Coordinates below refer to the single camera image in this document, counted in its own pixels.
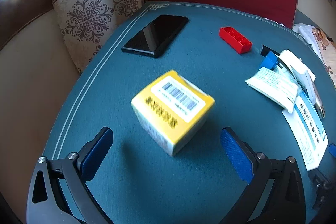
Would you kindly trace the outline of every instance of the barcode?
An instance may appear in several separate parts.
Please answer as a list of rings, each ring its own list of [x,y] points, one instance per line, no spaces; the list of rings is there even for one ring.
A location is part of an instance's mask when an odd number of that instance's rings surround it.
[[[197,103],[193,99],[191,99],[177,87],[172,85],[172,83],[168,82],[162,88],[167,91],[171,96],[173,96],[176,100],[178,100],[182,105],[184,105],[189,111],[197,106]]]

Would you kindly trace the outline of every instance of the yellow box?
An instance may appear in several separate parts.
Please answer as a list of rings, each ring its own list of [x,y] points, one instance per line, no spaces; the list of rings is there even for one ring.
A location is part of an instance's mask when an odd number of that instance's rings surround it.
[[[131,101],[141,126],[171,156],[204,124],[215,100],[170,70]]]

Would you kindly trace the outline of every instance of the teal tabletop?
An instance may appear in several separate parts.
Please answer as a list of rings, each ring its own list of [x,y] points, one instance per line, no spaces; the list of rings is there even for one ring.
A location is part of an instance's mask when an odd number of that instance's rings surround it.
[[[121,51],[161,14],[189,18],[162,57]],[[223,41],[218,32],[224,26],[234,27],[249,39],[251,51],[239,55]],[[246,186],[220,145],[221,129],[230,126],[254,151],[272,159],[296,158],[309,222],[316,214],[312,209],[316,189],[282,108],[245,83],[263,60],[259,55],[262,44],[278,52],[289,49],[316,75],[326,112],[323,125],[329,143],[336,142],[335,87],[320,59],[297,34],[236,10],[147,2],[113,33],[83,72],[56,119],[44,155],[50,160],[66,157],[79,151],[102,127],[109,127],[114,143],[87,185],[114,223],[217,224]],[[130,103],[146,85],[171,69],[216,102],[204,126],[175,157],[167,155],[142,129]],[[336,179],[336,160],[327,151],[320,170]],[[271,187],[269,181],[252,218],[261,212]],[[73,214],[82,218],[64,182],[62,188]]]

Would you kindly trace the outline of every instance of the phone screen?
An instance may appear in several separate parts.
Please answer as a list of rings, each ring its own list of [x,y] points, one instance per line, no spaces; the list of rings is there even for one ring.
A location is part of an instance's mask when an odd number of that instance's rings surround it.
[[[167,40],[187,21],[187,17],[160,15],[132,37],[122,49],[154,53],[162,43],[169,42]]]

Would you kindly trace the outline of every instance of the box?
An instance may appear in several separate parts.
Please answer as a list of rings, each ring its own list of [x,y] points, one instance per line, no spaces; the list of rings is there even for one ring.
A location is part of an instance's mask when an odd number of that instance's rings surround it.
[[[239,54],[251,50],[252,43],[250,40],[248,40],[240,32],[236,31],[232,27],[221,27],[219,29],[219,36],[231,47],[233,47]]]
[[[215,100],[171,70],[131,101],[141,126],[170,156],[204,124]]]

